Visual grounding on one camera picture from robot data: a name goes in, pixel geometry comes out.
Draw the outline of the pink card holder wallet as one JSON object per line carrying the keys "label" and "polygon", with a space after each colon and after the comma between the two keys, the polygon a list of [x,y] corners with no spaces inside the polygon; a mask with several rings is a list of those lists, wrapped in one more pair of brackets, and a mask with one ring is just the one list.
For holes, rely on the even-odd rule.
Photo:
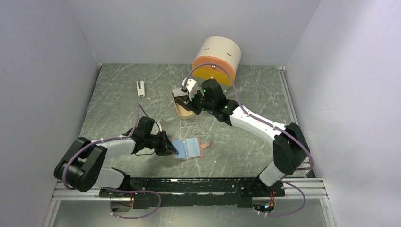
{"label": "pink card holder wallet", "polygon": [[203,157],[203,150],[211,145],[211,141],[202,143],[199,137],[185,140],[171,139],[173,147],[178,151],[173,154],[173,159],[189,160]]}

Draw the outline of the stack of grey cards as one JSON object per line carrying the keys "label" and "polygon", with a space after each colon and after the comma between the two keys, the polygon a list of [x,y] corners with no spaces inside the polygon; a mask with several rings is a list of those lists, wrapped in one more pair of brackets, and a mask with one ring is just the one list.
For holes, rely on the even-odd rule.
{"label": "stack of grey cards", "polygon": [[183,91],[181,88],[173,89],[172,96],[173,99],[181,99],[183,101],[188,100],[188,93]]}

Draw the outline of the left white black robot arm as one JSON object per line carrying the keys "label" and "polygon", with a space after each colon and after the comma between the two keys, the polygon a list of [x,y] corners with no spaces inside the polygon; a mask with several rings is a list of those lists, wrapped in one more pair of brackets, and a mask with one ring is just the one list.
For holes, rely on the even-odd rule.
{"label": "left white black robot arm", "polygon": [[87,192],[93,187],[108,187],[123,197],[131,190],[130,176],[104,162],[123,155],[135,155],[148,148],[158,156],[178,154],[166,132],[152,118],[142,116],[136,125],[120,136],[89,140],[78,137],[56,165],[53,175],[68,190]]}

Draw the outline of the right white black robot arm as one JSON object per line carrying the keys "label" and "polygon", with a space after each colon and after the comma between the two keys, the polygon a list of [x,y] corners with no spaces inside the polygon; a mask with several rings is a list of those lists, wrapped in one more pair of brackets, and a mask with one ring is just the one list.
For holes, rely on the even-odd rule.
{"label": "right white black robot arm", "polygon": [[183,81],[182,88],[172,91],[172,97],[176,104],[195,115],[208,112],[218,121],[248,131],[272,144],[273,161],[258,174],[259,180],[255,183],[255,190],[261,196],[268,195],[276,181],[292,175],[310,154],[302,130],[296,123],[284,125],[253,113],[238,101],[228,99],[214,79],[204,81],[201,88],[193,79]]}

